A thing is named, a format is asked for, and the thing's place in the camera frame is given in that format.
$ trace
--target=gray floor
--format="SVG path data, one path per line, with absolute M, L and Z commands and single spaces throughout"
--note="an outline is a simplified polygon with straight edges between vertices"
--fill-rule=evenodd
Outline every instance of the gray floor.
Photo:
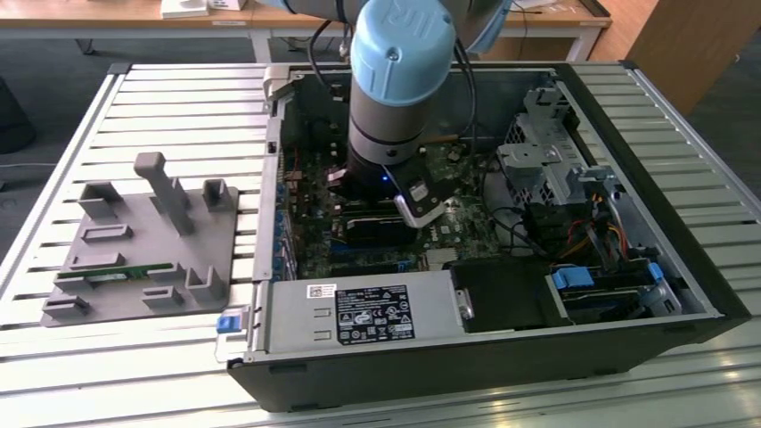
M 320 60 L 336 60 L 337 42 L 321 41 Z M 303 62 L 305 56 L 272 42 L 273 60 Z M 39 131 L 23 151 L 0 155 L 0 164 L 56 162 L 112 62 L 251 62 L 247 39 L 98 40 L 86 56 L 71 40 L 0 40 L 0 76 L 6 79 Z M 761 33 L 741 61 L 689 117 L 719 154 L 761 194 Z M 0 259 L 18 234 L 51 168 L 0 169 Z

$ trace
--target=black cable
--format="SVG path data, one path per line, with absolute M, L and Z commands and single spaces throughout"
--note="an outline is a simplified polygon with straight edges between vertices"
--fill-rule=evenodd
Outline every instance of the black cable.
M 468 66 L 465 65 L 465 60 L 463 59 L 463 54 L 460 53 L 457 46 L 455 46 L 455 59 L 457 60 L 457 65 L 460 67 L 460 70 L 463 71 L 463 77 L 468 81 L 468 94 L 471 98 L 471 117 L 468 119 L 468 125 L 465 125 L 465 127 L 457 134 L 457 136 L 461 138 L 471 130 L 473 122 L 476 121 L 476 101 L 475 101 L 476 98 L 473 96 L 473 83 L 471 81 L 471 75 L 468 73 Z
M 344 0 L 336 0 L 336 15 L 339 22 L 347 23 L 347 10 L 344 9 Z
M 471 94 L 471 118 L 469 118 L 469 125 L 463 130 L 461 136 L 465 135 L 468 129 L 472 133 L 472 142 L 471 142 L 471 153 L 476 152 L 476 143 L 479 142 L 479 88 L 476 86 L 476 73 L 473 72 L 473 65 L 471 64 L 471 59 L 468 57 L 468 51 L 465 50 L 465 46 L 463 45 L 463 41 L 457 39 L 455 43 L 456 52 L 459 55 L 457 62 L 460 60 L 464 63 L 465 68 L 465 75 L 468 79 L 468 86 L 469 86 L 469 94 Z
M 521 8 L 521 16 L 524 17 L 524 38 L 521 39 L 521 46 L 519 47 L 519 57 L 517 57 L 517 61 L 520 61 L 521 56 L 524 56 L 525 39 L 528 38 L 528 19 L 525 18 L 525 15 L 528 13 L 540 13 L 540 12 L 527 12 L 520 4 L 517 4 L 516 2 L 513 2 L 513 4 L 519 6 L 519 8 Z
M 312 40 L 309 40 L 309 45 L 307 46 L 307 57 L 309 58 L 309 64 L 312 65 L 312 70 L 315 72 L 317 80 L 320 81 L 320 85 L 323 85 L 325 89 L 332 93 L 333 88 L 328 85 L 328 82 L 325 81 L 325 77 L 323 76 L 323 72 L 320 71 L 320 68 L 317 67 L 317 62 L 315 60 L 315 43 L 317 41 L 317 38 L 320 38 L 320 35 L 328 28 L 328 25 L 331 25 L 331 23 L 332 21 L 328 20 L 323 22 L 323 25 L 317 28 L 317 31 L 312 36 Z

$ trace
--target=white label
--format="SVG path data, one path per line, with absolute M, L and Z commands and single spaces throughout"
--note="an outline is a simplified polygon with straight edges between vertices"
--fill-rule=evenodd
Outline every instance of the white label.
M 98 276 L 88 276 L 87 280 L 91 283 L 103 283 L 106 281 L 123 281 L 127 279 L 127 275 L 124 274 L 111 274 L 111 275 L 98 275 Z
M 321 299 L 324 297 L 336 297 L 335 284 L 307 285 L 307 299 Z
M 389 325 L 389 331 L 395 332 L 409 332 L 412 329 L 413 329 L 412 324 Z
M 247 25 L 245 21 L 213 21 L 212 25 L 223 25 L 227 27 L 243 27 Z

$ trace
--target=metal slatted surface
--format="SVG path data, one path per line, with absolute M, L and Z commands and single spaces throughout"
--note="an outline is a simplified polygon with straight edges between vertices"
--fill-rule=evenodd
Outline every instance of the metal slatted surface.
M 745 304 L 761 315 L 756 208 L 627 70 L 585 64 L 577 71 Z M 267 124 L 261 72 L 249 64 L 143 65 L 127 78 L 107 80 L 103 100 L 72 141 L 72 158 L 56 171 L 62 184 L 50 185 L 50 204 L 30 219 L 30 239 L 15 244 L 18 261 L 11 257 L 0 269 L 8 272 L 0 300 L 3 426 L 380 428 L 512 426 L 519 420 L 532 427 L 640 427 L 751 423 L 761 417 L 759 317 L 629 374 L 296 415 L 261 411 L 224 373 L 215 359 L 216 315 L 39 327 L 40 305 L 83 215 L 72 203 L 83 183 L 112 179 L 121 193 L 145 192 L 131 161 L 147 150 L 164 151 L 168 173 L 181 177 L 184 188 L 224 177 L 244 192 L 232 305 L 248 303 Z M 600 146 L 591 149 L 603 161 Z M 243 342 L 228 345 L 236 350 Z

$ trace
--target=motherboard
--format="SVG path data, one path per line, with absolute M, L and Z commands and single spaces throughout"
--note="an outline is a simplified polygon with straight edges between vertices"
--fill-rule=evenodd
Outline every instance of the motherboard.
M 445 214 L 425 228 L 408 227 L 392 200 L 351 201 L 328 189 L 327 171 L 340 148 L 283 163 L 289 195 L 292 247 L 299 279 L 441 270 L 448 262 L 487 258 L 501 250 L 479 195 L 479 172 L 457 140 L 424 144 L 419 156 L 436 180 L 456 182 Z

